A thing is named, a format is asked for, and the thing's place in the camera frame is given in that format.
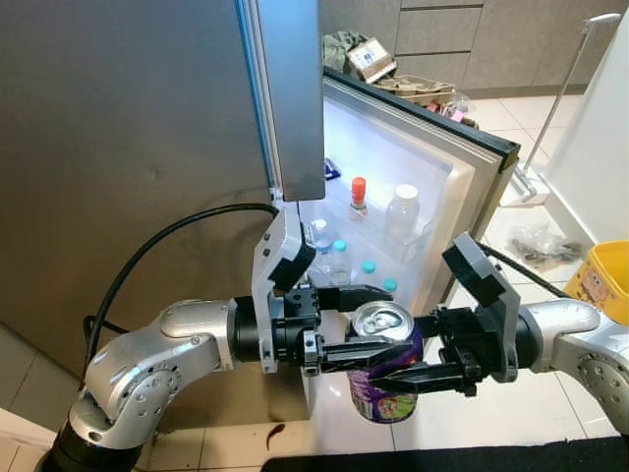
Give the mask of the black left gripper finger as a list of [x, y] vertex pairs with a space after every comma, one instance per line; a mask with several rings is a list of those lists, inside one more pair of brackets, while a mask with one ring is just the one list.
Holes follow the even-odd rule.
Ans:
[[386, 289], [367, 284], [328, 286], [315, 289], [314, 310], [316, 315], [324, 311], [354, 312], [369, 302], [394, 301], [394, 295]]
[[341, 343], [315, 342], [303, 350], [303, 375], [368, 372], [397, 368], [415, 351], [418, 342], [386, 337], [355, 337]]

